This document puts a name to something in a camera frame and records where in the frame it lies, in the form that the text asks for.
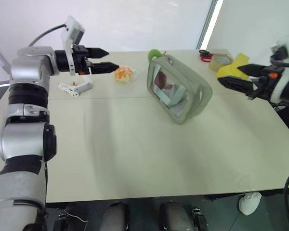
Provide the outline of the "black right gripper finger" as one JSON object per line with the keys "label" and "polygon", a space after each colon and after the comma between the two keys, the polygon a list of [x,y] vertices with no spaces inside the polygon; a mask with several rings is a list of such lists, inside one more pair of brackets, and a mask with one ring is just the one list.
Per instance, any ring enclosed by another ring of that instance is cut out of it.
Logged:
{"label": "black right gripper finger", "polygon": [[217,78],[217,80],[224,87],[240,93],[250,94],[254,92],[253,83],[251,81],[247,81],[234,76],[219,77]]}
{"label": "black right gripper finger", "polygon": [[264,72],[266,66],[259,65],[259,64],[246,64],[242,66],[238,66],[237,69],[240,70],[242,73],[246,74],[250,77],[264,77],[267,74]]}

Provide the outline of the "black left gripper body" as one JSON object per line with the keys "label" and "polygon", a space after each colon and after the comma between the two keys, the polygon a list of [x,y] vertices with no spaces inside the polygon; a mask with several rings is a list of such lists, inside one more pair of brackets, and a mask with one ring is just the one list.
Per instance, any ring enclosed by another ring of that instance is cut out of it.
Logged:
{"label": "black left gripper body", "polygon": [[91,58],[92,49],[74,44],[72,46],[72,51],[75,72],[79,75],[89,75],[91,62],[88,59]]}

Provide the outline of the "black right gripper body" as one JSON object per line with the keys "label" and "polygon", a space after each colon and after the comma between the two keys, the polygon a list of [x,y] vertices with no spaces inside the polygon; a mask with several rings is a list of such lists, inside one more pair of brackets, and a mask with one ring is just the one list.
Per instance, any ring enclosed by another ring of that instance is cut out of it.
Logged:
{"label": "black right gripper body", "polygon": [[282,77],[285,68],[276,65],[266,66],[264,72],[267,76],[257,78],[257,89],[254,92],[247,94],[250,100],[260,98],[266,101],[271,101],[271,95],[278,81]]}

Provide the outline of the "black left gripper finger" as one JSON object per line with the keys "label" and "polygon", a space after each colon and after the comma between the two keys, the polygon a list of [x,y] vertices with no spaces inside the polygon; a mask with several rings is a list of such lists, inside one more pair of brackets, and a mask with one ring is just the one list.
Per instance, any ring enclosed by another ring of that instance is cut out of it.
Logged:
{"label": "black left gripper finger", "polygon": [[100,59],[109,55],[107,51],[101,48],[86,48],[86,50],[88,51],[88,57],[92,59]]}
{"label": "black left gripper finger", "polygon": [[93,75],[95,74],[107,74],[116,71],[119,68],[119,65],[111,62],[102,62],[91,64],[90,69]]}

